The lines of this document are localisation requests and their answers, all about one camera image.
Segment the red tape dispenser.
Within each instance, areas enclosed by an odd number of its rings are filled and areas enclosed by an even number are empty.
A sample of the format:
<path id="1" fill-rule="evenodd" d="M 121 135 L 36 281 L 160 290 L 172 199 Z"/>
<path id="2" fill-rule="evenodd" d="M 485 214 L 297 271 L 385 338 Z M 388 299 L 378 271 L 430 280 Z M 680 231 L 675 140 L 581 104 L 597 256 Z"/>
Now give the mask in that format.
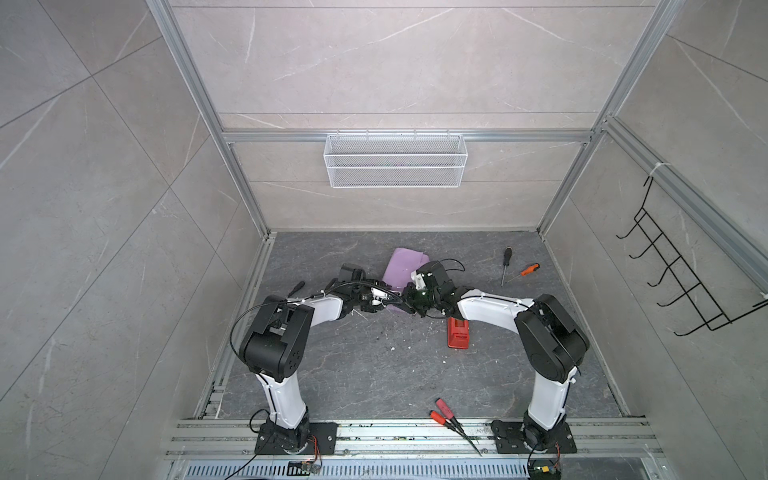
<path id="1" fill-rule="evenodd" d="M 451 349 L 466 350 L 469 348 L 469 322 L 454 317 L 447 319 L 447 346 Z"/>

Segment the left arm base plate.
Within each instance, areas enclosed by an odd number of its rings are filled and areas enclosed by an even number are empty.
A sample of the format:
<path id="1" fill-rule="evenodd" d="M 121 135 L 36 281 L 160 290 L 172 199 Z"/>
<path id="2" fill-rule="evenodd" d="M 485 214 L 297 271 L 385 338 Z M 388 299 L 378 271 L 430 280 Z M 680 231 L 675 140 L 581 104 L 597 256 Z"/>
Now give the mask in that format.
<path id="1" fill-rule="evenodd" d="M 332 455 L 337 441 L 338 424 L 310 422 L 296 429 L 286 429 L 271 421 L 257 434 L 256 452 L 260 455 L 313 455 L 318 447 L 322 456 Z"/>

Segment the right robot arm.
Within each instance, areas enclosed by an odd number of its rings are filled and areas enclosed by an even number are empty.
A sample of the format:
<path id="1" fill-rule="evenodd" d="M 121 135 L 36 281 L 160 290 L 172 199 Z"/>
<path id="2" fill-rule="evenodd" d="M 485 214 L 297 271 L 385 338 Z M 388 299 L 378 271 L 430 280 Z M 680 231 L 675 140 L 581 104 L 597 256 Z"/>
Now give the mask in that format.
<path id="1" fill-rule="evenodd" d="M 406 309 L 424 317 L 438 310 L 448 317 L 480 321 L 519 336 L 535 371 L 534 389 L 523 416 L 522 435 L 527 446 L 545 451 L 565 432 L 566 400 L 584 356 L 590 348 L 586 334 L 557 298 L 542 294 L 516 299 L 478 289 L 444 286 L 402 292 Z"/>

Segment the pink wrapping paper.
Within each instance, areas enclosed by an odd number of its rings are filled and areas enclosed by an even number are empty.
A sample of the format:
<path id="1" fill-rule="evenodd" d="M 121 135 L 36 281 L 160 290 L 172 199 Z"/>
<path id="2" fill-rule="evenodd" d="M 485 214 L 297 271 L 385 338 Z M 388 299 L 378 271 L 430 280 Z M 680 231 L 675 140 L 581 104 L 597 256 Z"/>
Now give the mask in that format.
<path id="1" fill-rule="evenodd" d="M 398 247 L 389 260 L 382 280 L 390 290 L 401 293 L 411 281 L 412 273 L 429 261 L 429 256 L 424 252 Z"/>

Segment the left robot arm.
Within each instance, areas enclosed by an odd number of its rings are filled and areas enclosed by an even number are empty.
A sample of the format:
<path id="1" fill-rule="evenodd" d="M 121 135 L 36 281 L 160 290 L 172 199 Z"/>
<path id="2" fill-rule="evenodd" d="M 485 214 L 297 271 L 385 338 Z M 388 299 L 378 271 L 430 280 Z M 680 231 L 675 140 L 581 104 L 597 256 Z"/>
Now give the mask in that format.
<path id="1" fill-rule="evenodd" d="M 310 329 L 355 309 L 375 313 L 401 301 L 398 292 L 380 281 L 335 280 L 304 298 L 270 295 L 237 317 L 237 324 L 246 321 L 247 325 L 238 345 L 229 335 L 230 348 L 257 377 L 268 402 L 257 452 L 275 443 L 289 454 L 300 453 L 311 441 L 309 409 L 297 377 Z"/>

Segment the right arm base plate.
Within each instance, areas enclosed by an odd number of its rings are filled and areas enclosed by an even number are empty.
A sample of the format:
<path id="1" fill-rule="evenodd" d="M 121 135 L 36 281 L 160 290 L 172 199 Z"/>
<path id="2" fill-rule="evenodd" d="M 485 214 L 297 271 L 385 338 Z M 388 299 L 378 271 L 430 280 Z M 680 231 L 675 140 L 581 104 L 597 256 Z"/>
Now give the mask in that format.
<path id="1" fill-rule="evenodd" d="M 493 420 L 490 424 L 496 450 L 499 454 L 524 454 L 543 452 L 575 454 L 578 452 L 570 426 L 561 419 L 550 430 L 545 430 L 533 420 Z"/>

